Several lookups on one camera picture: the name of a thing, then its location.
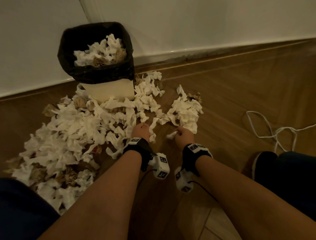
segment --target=fist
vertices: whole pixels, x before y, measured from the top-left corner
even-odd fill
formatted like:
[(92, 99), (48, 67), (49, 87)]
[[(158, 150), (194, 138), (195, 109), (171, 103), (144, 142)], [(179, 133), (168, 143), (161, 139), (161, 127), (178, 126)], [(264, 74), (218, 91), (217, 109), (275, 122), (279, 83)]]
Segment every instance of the fist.
[(146, 123), (137, 124), (132, 131), (132, 138), (142, 137), (149, 142), (149, 125)]
[(194, 134), (184, 127), (177, 128), (177, 134), (174, 136), (178, 148), (183, 151), (188, 144), (195, 143)]

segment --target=herringbone floor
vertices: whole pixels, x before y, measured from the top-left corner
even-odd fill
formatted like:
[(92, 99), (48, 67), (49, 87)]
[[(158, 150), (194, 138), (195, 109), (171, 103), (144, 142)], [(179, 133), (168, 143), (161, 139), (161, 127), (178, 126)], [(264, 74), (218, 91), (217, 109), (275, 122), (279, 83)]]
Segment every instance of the herringbone floor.
[[(273, 129), (282, 126), (298, 129), (315, 124), (315, 63), (316, 43), (305, 41), (223, 55), (219, 59), (186, 61), (184, 66), (177, 63), (138, 67), (137, 72), (162, 69), (166, 93), (157, 102), (163, 112), (177, 97), (179, 84), (186, 93), (200, 92), (204, 114), (197, 123), (196, 142), (207, 146), (218, 161), (249, 175), (249, 157), (258, 151), (273, 150), (274, 142), (258, 139), (252, 133), (245, 112), (262, 113)], [(70, 82), (0, 100), (0, 169), (5, 168), (5, 160), (23, 151), (23, 142), (30, 133), (49, 121), (41, 114), (42, 109), (66, 94), (72, 96), (75, 85)], [(257, 116), (253, 119), (258, 134), (268, 135), (264, 121)], [(167, 155), (171, 174), (164, 181), (148, 174), (142, 182), (135, 197), (129, 238), (234, 239), (231, 226), (220, 220), (218, 205), (206, 192), (199, 186), (185, 195), (176, 189), (173, 172), (181, 165), (180, 152), (173, 141), (165, 138), (174, 128), (166, 124), (154, 129), (157, 138), (152, 148)], [(315, 136), (316, 127), (299, 132), (295, 150), (316, 156)], [(280, 140), (290, 149), (290, 133), (282, 133)], [(113, 163), (105, 153), (100, 158), (105, 159), (103, 170)]]

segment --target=shoe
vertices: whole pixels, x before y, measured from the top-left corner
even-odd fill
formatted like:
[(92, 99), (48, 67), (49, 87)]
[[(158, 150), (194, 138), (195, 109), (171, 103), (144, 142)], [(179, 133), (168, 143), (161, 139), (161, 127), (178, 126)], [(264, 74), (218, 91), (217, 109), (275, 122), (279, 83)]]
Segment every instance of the shoe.
[(259, 153), (252, 165), (252, 179), (266, 187), (272, 164), (277, 157), (274, 152)]

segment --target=black trash bag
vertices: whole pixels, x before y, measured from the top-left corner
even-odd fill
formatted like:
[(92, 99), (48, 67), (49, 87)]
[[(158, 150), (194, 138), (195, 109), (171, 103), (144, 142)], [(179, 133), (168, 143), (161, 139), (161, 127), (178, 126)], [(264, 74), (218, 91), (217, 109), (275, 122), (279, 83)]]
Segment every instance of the black trash bag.
[[(114, 34), (115, 38), (122, 40), (127, 53), (124, 61), (101, 67), (75, 66), (74, 61), (77, 58), (74, 51), (87, 50), (87, 45), (92, 45), (95, 42), (100, 43), (110, 34)], [(60, 40), (57, 56), (64, 71), (80, 83), (98, 84), (119, 79), (134, 79), (135, 69), (131, 38), (123, 25), (118, 22), (92, 23), (66, 29)]]

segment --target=white cable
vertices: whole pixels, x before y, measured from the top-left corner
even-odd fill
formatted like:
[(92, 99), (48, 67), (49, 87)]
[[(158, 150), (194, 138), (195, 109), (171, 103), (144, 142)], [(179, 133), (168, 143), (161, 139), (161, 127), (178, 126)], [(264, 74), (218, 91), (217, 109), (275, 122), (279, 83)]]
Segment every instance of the white cable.
[[(253, 124), (252, 124), (252, 120), (251, 120), (251, 118), (250, 118), (250, 116), (249, 116), (249, 113), (256, 113), (256, 114), (258, 114), (258, 115), (260, 115), (260, 116), (263, 117), (263, 119), (265, 120), (266, 124), (268, 125), (268, 127), (269, 127), (269, 129), (270, 129), (271, 136), (259, 136), (259, 135), (256, 133), (256, 130), (255, 130), (255, 128), (253, 127)], [(278, 128), (278, 129), (275, 131), (275, 133), (273, 134), (272, 128), (271, 128), (271, 126), (270, 126), (270, 123), (268, 122), (268, 120), (266, 119), (266, 117), (263, 116), (261, 113), (255, 112), (255, 111), (247, 111), (246, 114), (247, 114), (247, 117), (248, 117), (248, 119), (249, 119), (249, 122), (250, 122), (250, 125), (251, 125), (252, 130), (253, 130), (253, 132), (255, 133), (255, 135), (256, 135), (258, 138), (274, 138), (274, 139), (276, 140), (276, 144), (275, 144), (275, 146), (274, 146), (274, 152), (277, 151), (277, 147), (278, 147), (278, 146), (279, 146), (280, 148), (282, 148), (283, 151), (287, 152), (287, 150), (284, 149), (284, 147), (281, 145), (281, 143), (279, 142), (279, 140), (278, 140), (278, 138), (277, 138), (277, 135), (278, 135), (280, 132), (282, 132), (283, 130), (285, 130), (285, 129), (290, 129), (291, 132), (294, 134), (294, 140), (293, 140), (293, 144), (292, 144), (292, 151), (294, 151), (294, 148), (295, 148), (295, 145), (296, 145), (296, 138), (297, 138), (297, 133), (296, 133), (296, 132), (302, 131), (302, 130), (305, 130), (305, 129), (308, 129), (308, 128), (312, 128), (312, 127), (315, 127), (315, 126), (316, 126), (316, 124), (314, 124), (314, 125), (311, 125), (311, 126), (302, 128), (302, 129), (295, 129), (295, 128), (292, 128), (292, 127), (281, 127), (281, 128)]]

